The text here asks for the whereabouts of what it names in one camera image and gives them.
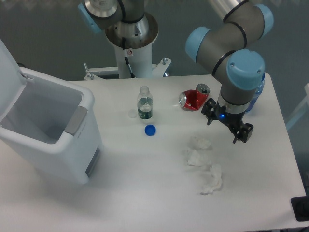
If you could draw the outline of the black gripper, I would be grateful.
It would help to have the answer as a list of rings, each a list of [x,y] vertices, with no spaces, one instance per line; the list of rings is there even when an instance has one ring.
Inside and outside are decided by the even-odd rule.
[[[220,105],[213,98],[209,98],[203,105],[201,113],[207,118],[207,125],[214,120],[218,120],[227,126],[234,134],[233,143],[241,141],[246,143],[253,132],[254,126],[250,123],[243,123],[242,119],[245,112],[229,113],[225,105]]]

